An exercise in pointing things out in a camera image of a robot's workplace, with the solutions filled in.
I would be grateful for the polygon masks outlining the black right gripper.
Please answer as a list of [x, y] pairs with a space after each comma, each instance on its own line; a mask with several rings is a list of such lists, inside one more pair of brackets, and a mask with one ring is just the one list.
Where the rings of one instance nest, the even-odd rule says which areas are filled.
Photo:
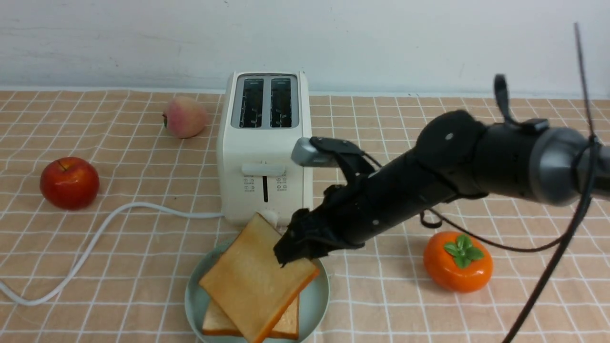
[[328, 195], [299, 216], [273, 247], [282, 266], [356, 248], [429, 207], [429, 172], [416, 162], [391, 162]]

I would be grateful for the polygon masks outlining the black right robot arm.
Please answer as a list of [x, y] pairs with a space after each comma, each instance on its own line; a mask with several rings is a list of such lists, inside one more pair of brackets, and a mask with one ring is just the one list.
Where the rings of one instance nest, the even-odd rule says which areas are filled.
[[608, 200], [608, 146], [597, 162], [591, 158], [588, 139], [571, 128], [552, 128], [542, 119], [486, 125], [463, 110], [433, 119], [411, 150], [379, 169], [350, 141], [301, 138], [292, 160], [340, 168], [347, 184], [328, 187], [313, 210], [297, 210], [273, 250], [282, 265], [355, 250], [440, 203], [489, 194], [567, 206], [585, 191], [590, 166], [592, 197]]

